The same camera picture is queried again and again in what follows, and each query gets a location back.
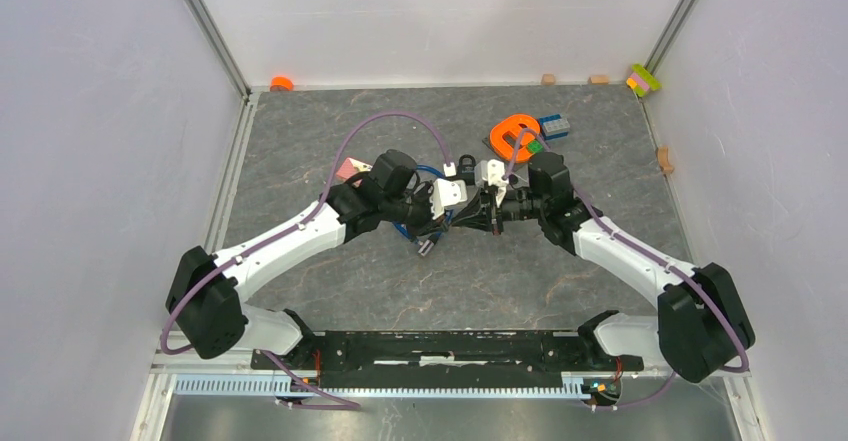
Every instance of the green block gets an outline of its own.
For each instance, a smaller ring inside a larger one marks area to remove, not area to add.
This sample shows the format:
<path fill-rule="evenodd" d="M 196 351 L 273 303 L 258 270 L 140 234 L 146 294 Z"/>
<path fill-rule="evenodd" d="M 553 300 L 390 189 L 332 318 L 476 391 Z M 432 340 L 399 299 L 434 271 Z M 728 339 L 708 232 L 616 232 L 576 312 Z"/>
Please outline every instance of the green block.
<path fill-rule="evenodd" d="M 530 151 L 533 154 L 536 154 L 541 150 L 542 150 L 542 143 L 536 141 L 535 139 L 533 141 L 530 141 L 530 143 L 527 145 L 527 151 Z"/>
<path fill-rule="evenodd" d="M 631 68 L 633 69 L 634 73 L 638 74 L 642 79 L 645 80 L 646 83 L 648 83 L 648 86 L 651 87 L 651 91 L 657 91 L 662 88 L 662 84 L 657 81 L 657 78 L 655 78 L 651 73 L 649 73 L 648 70 L 645 69 L 641 64 L 634 64 L 633 66 L 631 66 Z"/>

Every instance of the gray floor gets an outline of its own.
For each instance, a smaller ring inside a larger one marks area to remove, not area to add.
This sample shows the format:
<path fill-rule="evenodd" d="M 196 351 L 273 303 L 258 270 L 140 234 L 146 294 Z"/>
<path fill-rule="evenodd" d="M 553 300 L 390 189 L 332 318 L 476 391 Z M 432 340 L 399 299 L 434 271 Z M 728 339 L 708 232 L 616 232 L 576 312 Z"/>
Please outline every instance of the gray floor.
<path fill-rule="evenodd" d="M 226 245 L 281 223 L 316 199 L 351 127 L 377 112 L 421 114 L 452 152 L 492 157 L 481 143 L 514 113 L 561 113 L 571 134 L 551 143 L 572 180 L 619 226 L 687 258 L 641 105 L 624 86 L 480 87 L 266 93 L 253 121 Z M 401 119 L 377 121 L 346 151 L 372 162 L 389 148 L 440 165 L 435 141 Z M 550 245 L 532 222 L 500 237 L 449 232 L 426 259 L 390 225 L 315 256 L 250 304 L 291 308 L 316 330 L 572 328 L 606 310 L 651 307 L 604 270 Z"/>
<path fill-rule="evenodd" d="M 624 401 L 657 380 L 626 379 Z M 269 398 L 177 396 L 163 440 L 565 440 L 740 439 L 721 379 L 678 380 L 651 404 L 592 414 L 568 400 L 359 399 L 363 412 L 289 411 Z"/>

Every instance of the blue lego brick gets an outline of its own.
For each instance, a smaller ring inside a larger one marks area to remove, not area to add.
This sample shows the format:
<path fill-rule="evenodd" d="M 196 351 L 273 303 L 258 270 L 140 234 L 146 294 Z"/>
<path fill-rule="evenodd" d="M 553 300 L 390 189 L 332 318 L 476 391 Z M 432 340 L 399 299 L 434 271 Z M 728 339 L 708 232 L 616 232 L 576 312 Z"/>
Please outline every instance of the blue lego brick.
<path fill-rule="evenodd" d="M 540 118 L 538 121 L 539 124 L 542 125 L 542 137 L 545 138 L 545 140 L 568 136 L 568 130 L 571 129 L 571 125 L 568 124 L 568 121 L 558 114 L 548 116 L 547 118 Z"/>

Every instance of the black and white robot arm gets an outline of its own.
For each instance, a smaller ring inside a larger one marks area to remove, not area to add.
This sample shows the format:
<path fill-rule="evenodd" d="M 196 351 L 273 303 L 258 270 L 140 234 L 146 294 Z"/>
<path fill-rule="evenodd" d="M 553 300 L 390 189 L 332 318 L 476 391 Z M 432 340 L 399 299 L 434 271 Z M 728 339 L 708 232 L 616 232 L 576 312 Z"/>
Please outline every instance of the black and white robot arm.
<path fill-rule="evenodd" d="M 314 203 L 245 243 L 212 255 L 199 247 L 187 252 L 166 303 L 169 311 L 193 283 L 235 259 L 235 264 L 200 291 L 177 318 L 200 357 L 216 357 L 234 346 L 267 349 L 280 355 L 291 351 L 302 336 L 299 320 L 285 311 L 267 311 L 244 302 L 305 259 L 372 231 L 381 221 L 404 223 L 413 233 L 446 229 L 442 216 L 445 208 L 467 200 L 465 185 L 459 181 L 462 174 L 454 181 L 438 180 L 415 192 L 408 187 L 415 166 L 405 154 L 390 150 L 378 158 L 371 172 L 333 186 L 327 203 L 308 223 L 300 220 L 315 208 Z M 451 227 L 485 227 L 486 231 L 500 234 L 504 221 L 535 219 L 550 242 L 603 267 L 639 292 L 657 308 L 657 315 L 607 312 L 584 325 L 606 355 L 640 356 L 645 366 L 670 365 L 693 382 L 736 357 L 727 333 L 681 278 L 673 274 L 672 267 L 690 276 L 709 294 L 745 349 L 753 344 L 753 330 L 726 270 L 715 264 L 697 268 L 627 236 L 642 251 L 662 259 L 665 267 L 660 267 L 644 253 L 616 239 L 615 234 L 624 232 L 597 209 L 592 216 L 591 207 L 574 196 L 561 156 L 539 153 L 531 158 L 528 167 L 529 186 L 512 189 L 503 180 L 502 162 L 478 164 L 474 173 L 478 193 L 454 216 Z M 246 249 L 292 225 L 298 229 L 290 235 L 241 258 Z"/>

